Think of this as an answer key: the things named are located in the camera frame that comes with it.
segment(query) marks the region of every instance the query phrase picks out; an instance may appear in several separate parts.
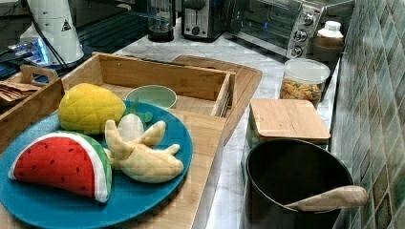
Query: small ceramic bowl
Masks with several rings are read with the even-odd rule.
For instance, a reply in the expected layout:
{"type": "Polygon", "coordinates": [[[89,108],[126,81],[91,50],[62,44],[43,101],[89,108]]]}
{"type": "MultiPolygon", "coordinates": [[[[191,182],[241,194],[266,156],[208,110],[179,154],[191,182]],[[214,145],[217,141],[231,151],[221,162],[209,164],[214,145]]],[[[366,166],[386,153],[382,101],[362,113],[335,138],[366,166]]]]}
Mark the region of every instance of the small ceramic bowl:
{"type": "Polygon", "coordinates": [[[160,85],[147,85],[135,88],[125,97],[125,100],[149,103],[163,109],[174,108],[177,101],[176,93],[160,85]]]}

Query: plush watermelon slice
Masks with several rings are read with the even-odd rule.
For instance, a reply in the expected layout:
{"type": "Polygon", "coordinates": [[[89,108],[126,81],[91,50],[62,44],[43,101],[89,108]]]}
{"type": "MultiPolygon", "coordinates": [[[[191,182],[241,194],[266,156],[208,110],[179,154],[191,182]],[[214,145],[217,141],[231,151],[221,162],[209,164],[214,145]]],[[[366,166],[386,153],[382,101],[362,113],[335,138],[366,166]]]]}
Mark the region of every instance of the plush watermelon slice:
{"type": "Polygon", "coordinates": [[[108,157],[96,140],[61,131],[41,136],[25,148],[12,164],[9,178],[106,202],[112,173],[108,157]]]}

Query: tiled wall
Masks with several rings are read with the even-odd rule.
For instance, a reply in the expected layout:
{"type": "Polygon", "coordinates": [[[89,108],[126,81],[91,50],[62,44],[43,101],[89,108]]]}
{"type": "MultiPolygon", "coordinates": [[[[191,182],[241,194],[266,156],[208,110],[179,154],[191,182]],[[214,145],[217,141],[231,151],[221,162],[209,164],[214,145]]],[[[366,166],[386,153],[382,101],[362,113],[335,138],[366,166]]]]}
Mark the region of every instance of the tiled wall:
{"type": "Polygon", "coordinates": [[[369,204],[350,228],[405,228],[405,0],[356,0],[346,37],[330,151],[369,204]]]}

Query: yellow lemon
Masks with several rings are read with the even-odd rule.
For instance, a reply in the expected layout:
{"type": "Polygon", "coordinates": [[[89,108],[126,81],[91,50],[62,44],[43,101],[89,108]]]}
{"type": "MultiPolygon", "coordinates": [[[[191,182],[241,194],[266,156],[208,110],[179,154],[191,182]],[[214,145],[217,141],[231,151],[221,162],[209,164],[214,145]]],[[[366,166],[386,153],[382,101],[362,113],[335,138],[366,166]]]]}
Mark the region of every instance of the yellow lemon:
{"type": "Polygon", "coordinates": [[[96,135],[104,133],[108,119],[119,122],[124,112],[125,104],[111,91],[81,83],[63,96],[58,114],[63,129],[96,135]]]}

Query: kitchen counter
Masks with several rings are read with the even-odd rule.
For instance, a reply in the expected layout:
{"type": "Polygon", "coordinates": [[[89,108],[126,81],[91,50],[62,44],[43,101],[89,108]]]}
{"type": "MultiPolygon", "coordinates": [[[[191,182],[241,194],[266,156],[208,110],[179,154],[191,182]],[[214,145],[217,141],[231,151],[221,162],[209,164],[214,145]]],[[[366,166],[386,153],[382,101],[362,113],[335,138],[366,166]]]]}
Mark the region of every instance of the kitchen counter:
{"type": "MultiPolygon", "coordinates": [[[[258,47],[230,39],[228,33],[212,43],[196,42],[181,36],[181,20],[175,27],[175,39],[168,43],[154,43],[143,37],[116,52],[158,61],[172,62],[180,55],[194,55],[245,65],[262,71],[262,81],[253,97],[277,98],[283,77],[284,63],[279,55],[264,52],[258,47]]],[[[336,73],[317,111],[330,127],[336,73]]],[[[244,202],[245,184],[240,166],[243,154],[249,108],[224,146],[223,162],[206,228],[239,228],[244,202]]]]}

